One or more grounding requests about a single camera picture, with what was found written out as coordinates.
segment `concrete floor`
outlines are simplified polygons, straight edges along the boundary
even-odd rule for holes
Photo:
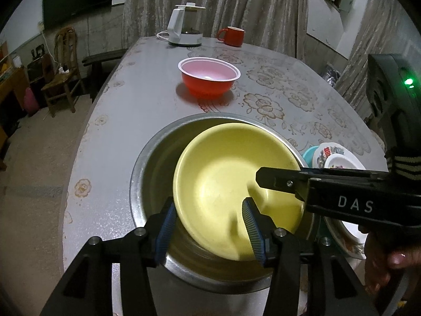
[[[17,315],[39,315],[60,278],[62,192],[91,100],[80,96],[74,114],[59,104],[55,118],[45,108],[21,119],[0,172],[0,293]]]

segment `metal basin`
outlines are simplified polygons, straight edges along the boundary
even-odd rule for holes
[[[208,113],[185,117],[161,129],[140,152],[130,181],[130,205],[136,227],[159,212],[168,196],[173,195],[173,175],[180,155],[188,143],[204,130],[228,122],[243,122],[264,129],[281,140],[294,154],[300,166],[304,159],[287,140],[252,119],[234,114]],[[304,212],[295,234],[314,240],[320,217]],[[165,267],[185,282],[211,292],[249,293],[270,285],[270,269],[257,261],[222,259],[195,242],[180,220],[168,249]]]

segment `mug handle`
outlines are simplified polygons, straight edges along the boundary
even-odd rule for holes
[[[224,38],[220,38],[219,36],[220,36],[220,34],[222,33],[222,32],[226,32],[226,31],[228,31],[228,29],[227,28],[223,28],[222,30],[219,30],[218,31],[218,34],[216,35],[216,39],[218,39],[219,41],[221,41],[221,42],[223,42],[224,41]]]

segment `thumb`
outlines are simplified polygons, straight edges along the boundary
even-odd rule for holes
[[[406,268],[421,265],[421,246],[393,251],[387,256],[390,268]]]

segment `yellow bowl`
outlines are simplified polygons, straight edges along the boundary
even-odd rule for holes
[[[277,227],[295,232],[303,204],[294,195],[260,188],[262,167],[299,170],[294,155],[275,136],[244,123],[226,123],[195,137],[178,160],[173,193],[178,216],[191,237],[230,260],[254,260],[241,205],[251,196]]]

